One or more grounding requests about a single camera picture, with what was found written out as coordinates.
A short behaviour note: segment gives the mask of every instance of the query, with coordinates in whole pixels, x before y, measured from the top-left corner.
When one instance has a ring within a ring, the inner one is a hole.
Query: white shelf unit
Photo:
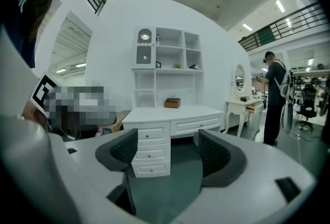
[[[201,50],[199,36],[194,33],[185,32],[185,48]]]
[[[202,56],[200,50],[186,48],[186,60],[187,60],[187,68],[196,64],[200,70],[203,69]]]
[[[185,68],[185,54],[183,47],[156,46],[156,62],[161,63],[161,68],[175,68],[174,64]]]
[[[134,71],[134,106],[136,108],[156,107],[155,70]]]
[[[183,32],[176,29],[156,28],[156,36],[159,35],[161,46],[184,47]]]
[[[164,101],[170,97],[180,98],[181,105],[203,104],[204,77],[199,36],[176,29],[147,29],[152,34],[159,34],[160,42],[157,45],[156,36],[152,37],[155,61],[150,66],[144,67],[142,64],[137,68],[139,66],[135,64],[132,67],[135,79],[133,106],[163,107]],[[156,62],[161,63],[161,68],[156,68]],[[179,64],[180,68],[175,68],[174,64]],[[199,70],[189,68],[194,64]]]

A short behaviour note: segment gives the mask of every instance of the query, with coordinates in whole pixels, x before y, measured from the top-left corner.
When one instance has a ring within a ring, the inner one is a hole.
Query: pixelated area
[[[80,130],[114,124],[120,106],[105,87],[57,87],[44,102],[52,125]]]

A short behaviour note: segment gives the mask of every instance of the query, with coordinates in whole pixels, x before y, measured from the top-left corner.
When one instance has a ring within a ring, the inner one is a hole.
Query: vanity table
[[[228,132],[229,129],[229,119],[230,114],[239,115],[239,126],[238,126],[238,132],[237,137],[241,136],[241,132],[243,129],[243,125],[245,122],[245,117],[247,116],[247,126],[250,125],[250,115],[251,113],[259,113],[258,118],[258,130],[259,130],[259,123],[261,118],[261,112],[263,110],[263,99],[253,98],[249,99],[248,101],[240,101],[240,100],[232,100],[227,101],[228,102],[228,110],[226,114],[226,130],[224,133]]]
[[[201,105],[133,109],[122,122],[124,129],[138,129],[138,151],[131,163],[135,176],[170,175],[171,138],[220,127],[222,114],[223,111]]]
[[[261,112],[263,110],[263,99],[253,98],[251,94],[251,88],[247,88],[247,86],[244,85],[245,79],[247,79],[246,73],[244,71],[243,66],[239,64],[233,70],[232,91],[230,94],[230,99],[227,101],[228,109],[226,114],[226,129],[224,131],[224,133],[228,132],[230,114],[232,113],[235,115],[239,115],[239,126],[238,126],[237,137],[241,136],[241,132],[246,117],[247,117],[246,125],[248,126],[250,124],[251,113],[254,114],[259,113],[259,118],[258,118],[258,130],[259,130]],[[247,101],[241,101],[241,97],[246,97]]]

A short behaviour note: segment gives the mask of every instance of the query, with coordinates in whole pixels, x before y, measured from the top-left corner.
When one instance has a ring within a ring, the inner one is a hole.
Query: table leg
[[[227,111],[227,114],[226,114],[226,129],[223,133],[228,133],[228,130],[229,130],[229,116],[230,116],[231,112],[230,111]]]
[[[259,116],[258,116],[258,125],[257,125],[258,131],[260,131],[261,116],[262,116],[262,111],[259,112]]]
[[[247,115],[246,126],[249,126],[250,125],[250,116],[251,116],[251,112],[249,112],[248,115]]]
[[[240,137],[241,136],[241,132],[242,132],[243,125],[244,125],[244,120],[245,120],[245,115],[244,114],[240,114],[239,115],[239,126],[238,126],[237,137]]]

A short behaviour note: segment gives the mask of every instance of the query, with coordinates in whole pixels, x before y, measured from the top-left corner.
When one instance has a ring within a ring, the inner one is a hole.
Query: person
[[[258,96],[258,98],[261,98],[261,97],[262,97],[262,92],[261,92],[261,90],[258,90],[257,96]]]
[[[282,108],[285,99],[281,96],[275,78],[279,84],[282,83],[286,70],[278,63],[273,52],[266,52],[265,60],[269,66],[265,77],[261,78],[262,84],[268,84],[268,109],[263,134],[263,143],[277,146],[277,136],[281,124]]]
[[[0,25],[3,24],[12,45],[25,63],[35,67],[35,45],[38,29],[49,11],[53,0],[6,0],[0,13]],[[45,117],[28,101],[22,116],[40,125]]]

